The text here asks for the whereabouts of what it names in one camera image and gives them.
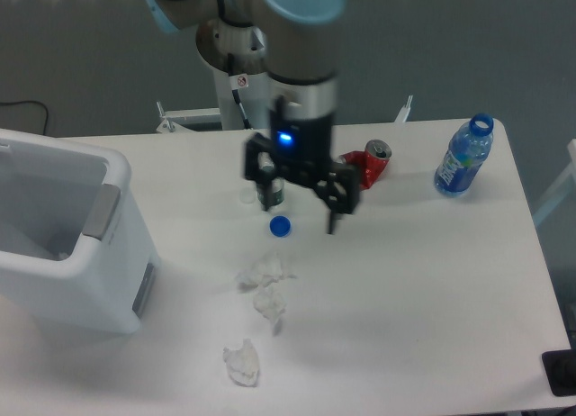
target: gray floor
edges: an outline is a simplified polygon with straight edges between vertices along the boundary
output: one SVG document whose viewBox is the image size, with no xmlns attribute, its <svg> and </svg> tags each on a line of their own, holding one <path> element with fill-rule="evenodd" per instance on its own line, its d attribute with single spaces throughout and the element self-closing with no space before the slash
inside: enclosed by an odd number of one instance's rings
<svg viewBox="0 0 576 416">
<path fill-rule="evenodd" d="M 485 111 L 507 126 L 533 204 L 576 138 L 576 0 L 350 0 L 338 123 Z M 143 0 L 0 0 L 0 101 L 39 99 L 49 135 L 153 132 L 155 106 L 216 106 L 194 30 L 164 35 Z M 0 126 L 39 132 L 39 109 Z M 559 303 L 576 301 L 576 197 L 540 230 Z"/>
</svg>

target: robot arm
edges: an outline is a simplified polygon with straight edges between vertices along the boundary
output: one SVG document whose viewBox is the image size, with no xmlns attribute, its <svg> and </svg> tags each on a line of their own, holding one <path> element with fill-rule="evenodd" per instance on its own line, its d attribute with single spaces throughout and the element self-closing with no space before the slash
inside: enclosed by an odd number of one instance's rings
<svg viewBox="0 0 576 416">
<path fill-rule="evenodd" d="M 283 177 L 312 189 L 330 210 L 328 232 L 359 202 L 359 175 L 332 161 L 337 108 L 339 24 L 346 0 L 156 0 L 178 28 L 219 17 L 233 27 L 254 24 L 266 36 L 270 76 L 270 138 L 255 134 L 246 145 L 245 178 L 260 185 L 265 209 L 272 181 Z M 258 157 L 267 153 L 274 172 Z"/>
</svg>

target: plastic storage box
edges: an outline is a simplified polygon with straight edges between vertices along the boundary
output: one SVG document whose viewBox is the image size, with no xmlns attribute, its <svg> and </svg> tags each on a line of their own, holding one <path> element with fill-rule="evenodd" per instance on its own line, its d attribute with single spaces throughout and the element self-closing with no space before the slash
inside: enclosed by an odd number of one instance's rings
<svg viewBox="0 0 576 416">
<path fill-rule="evenodd" d="M 115 150 L 0 130 L 0 293 L 31 314 L 130 333 L 159 257 Z"/>
</svg>

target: blue bottle cap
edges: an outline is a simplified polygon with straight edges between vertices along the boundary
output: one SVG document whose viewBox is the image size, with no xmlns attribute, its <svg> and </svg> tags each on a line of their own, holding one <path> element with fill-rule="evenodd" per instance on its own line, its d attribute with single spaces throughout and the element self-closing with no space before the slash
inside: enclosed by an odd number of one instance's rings
<svg viewBox="0 0 576 416">
<path fill-rule="evenodd" d="M 275 216 L 270 221 L 270 231 L 274 234 L 277 238 L 283 238 L 284 236 L 288 236 L 290 234 L 290 220 L 285 216 L 279 215 Z"/>
<path fill-rule="evenodd" d="M 469 126 L 472 134 L 485 137 L 494 129 L 494 120 L 489 114 L 478 113 L 470 120 Z"/>
</svg>

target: white table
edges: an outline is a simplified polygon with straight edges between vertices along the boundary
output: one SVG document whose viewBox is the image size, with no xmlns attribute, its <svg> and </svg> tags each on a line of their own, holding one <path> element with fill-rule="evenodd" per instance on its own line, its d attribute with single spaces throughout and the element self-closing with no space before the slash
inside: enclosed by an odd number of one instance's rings
<svg viewBox="0 0 576 416">
<path fill-rule="evenodd" d="M 0 299 L 0 414 L 440 415 L 561 407 L 540 355 L 568 348 L 502 125 L 460 199 L 432 185 L 463 121 L 347 126 L 333 152 L 391 145 L 385 178 L 325 233 L 312 192 L 286 186 L 292 234 L 239 201 L 246 131 L 78 139 L 123 152 L 164 260 L 142 328 L 72 330 Z M 296 279 L 281 332 L 239 294 L 269 250 Z M 227 377 L 224 347 L 251 338 L 258 388 Z"/>
</svg>

